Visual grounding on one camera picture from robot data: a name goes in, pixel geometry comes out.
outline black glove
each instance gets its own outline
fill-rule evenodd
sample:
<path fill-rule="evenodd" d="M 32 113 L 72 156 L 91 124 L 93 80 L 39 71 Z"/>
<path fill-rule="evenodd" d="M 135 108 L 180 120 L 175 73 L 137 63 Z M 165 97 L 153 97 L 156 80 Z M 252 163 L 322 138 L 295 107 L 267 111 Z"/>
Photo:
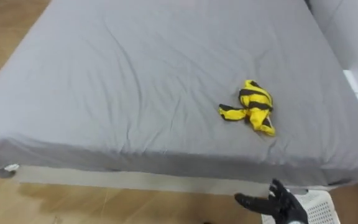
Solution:
<path fill-rule="evenodd" d="M 280 181 L 273 179 L 269 191 L 268 200 L 243 194 L 235 194 L 234 198 L 246 209 L 273 216 L 276 224 L 309 224 L 305 209 Z"/>

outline bed frame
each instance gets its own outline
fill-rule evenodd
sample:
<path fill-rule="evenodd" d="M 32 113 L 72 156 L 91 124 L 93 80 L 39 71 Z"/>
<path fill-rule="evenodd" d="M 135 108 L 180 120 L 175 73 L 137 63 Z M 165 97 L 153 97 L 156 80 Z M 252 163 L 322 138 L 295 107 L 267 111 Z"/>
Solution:
<path fill-rule="evenodd" d="M 224 180 L 197 177 L 175 177 L 142 172 L 90 172 L 73 169 L 20 166 L 14 176 L 22 183 L 85 185 L 112 187 L 119 189 L 161 190 L 172 192 L 192 192 L 215 195 L 233 195 L 242 192 L 251 196 L 266 196 L 269 184 L 243 180 Z M 307 190 L 331 190 L 335 187 L 294 187 L 289 188 L 296 194 Z"/>

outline black stripe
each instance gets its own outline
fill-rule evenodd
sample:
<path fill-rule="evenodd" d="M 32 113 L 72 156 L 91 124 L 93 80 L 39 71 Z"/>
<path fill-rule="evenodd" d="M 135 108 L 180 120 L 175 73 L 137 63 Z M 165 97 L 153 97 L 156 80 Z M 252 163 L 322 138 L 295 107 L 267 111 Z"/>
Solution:
<path fill-rule="evenodd" d="M 233 119 L 227 119 L 223 114 L 221 114 L 221 117 L 222 117 L 223 120 L 225 120 L 225 121 L 237 121 L 237 120 L 233 120 Z"/>
<path fill-rule="evenodd" d="M 266 96 L 268 99 L 272 98 L 271 96 L 267 96 L 265 93 L 262 93 L 262 92 L 257 91 L 257 90 L 248 90 L 248 89 L 241 89 L 240 90 L 240 96 L 250 96 L 252 94 Z"/>
<path fill-rule="evenodd" d="M 251 122 L 251 117 L 247 114 L 246 117 L 244 118 L 246 124 L 249 124 Z"/>
<path fill-rule="evenodd" d="M 267 118 L 265 118 L 263 121 L 262 121 L 262 124 L 264 125 L 264 126 L 268 126 L 268 127 L 272 127 L 272 125 L 270 124 L 270 121 L 269 121 L 269 119 L 267 119 Z"/>
<path fill-rule="evenodd" d="M 243 110 L 243 108 L 234 108 L 232 106 L 228 106 L 228 105 L 219 105 L 220 108 L 222 108 L 222 110 L 224 111 L 229 111 L 229 110 Z"/>
<path fill-rule="evenodd" d="M 254 87 L 262 88 L 255 81 L 251 81 L 250 84 L 253 85 Z"/>
<path fill-rule="evenodd" d="M 265 103 L 259 103 L 259 102 L 256 102 L 256 101 L 249 102 L 248 107 L 249 107 L 249 109 L 259 108 L 261 110 L 273 111 L 273 108 L 271 106 L 269 106 L 269 105 L 267 105 Z"/>

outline white wall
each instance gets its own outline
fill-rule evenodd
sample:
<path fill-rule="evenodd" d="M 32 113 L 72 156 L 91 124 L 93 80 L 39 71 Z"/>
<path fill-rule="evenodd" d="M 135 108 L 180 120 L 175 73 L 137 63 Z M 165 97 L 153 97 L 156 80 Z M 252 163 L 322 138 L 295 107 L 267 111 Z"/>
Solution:
<path fill-rule="evenodd" d="M 343 69 L 358 81 L 358 0 L 311 0 L 314 16 Z"/>

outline finger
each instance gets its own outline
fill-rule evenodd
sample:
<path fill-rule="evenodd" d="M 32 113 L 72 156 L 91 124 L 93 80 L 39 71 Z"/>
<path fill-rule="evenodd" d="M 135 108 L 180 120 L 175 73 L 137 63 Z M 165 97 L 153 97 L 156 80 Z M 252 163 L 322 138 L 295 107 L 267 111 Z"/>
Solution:
<path fill-rule="evenodd" d="M 243 194 L 235 194 L 234 198 L 244 208 L 253 212 L 276 217 L 280 211 L 278 203 L 266 199 L 249 197 Z"/>
<path fill-rule="evenodd" d="M 284 185 L 277 179 L 273 179 L 272 185 L 274 185 L 279 191 L 287 191 L 287 189 L 284 187 Z"/>
<path fill-rule="evenodd" d="M 277 186 L 272 183 L 269 187 L 269 197 L 273 198 L 274 200 L 279 200 L 282 196 L 282 192 L 277 188 Z"/>
<path fill-rule="evenodd" d="M 296 199 L 296 197 L 291 193 L 291 192 L 288 192 L 288 195 L 287 195 L 289 201 L 292 203 L 292 205 L 297 208 L 297 209 L 300 209 L 302 207 L 301 203 L 298 201 L 298 199 Z"/>

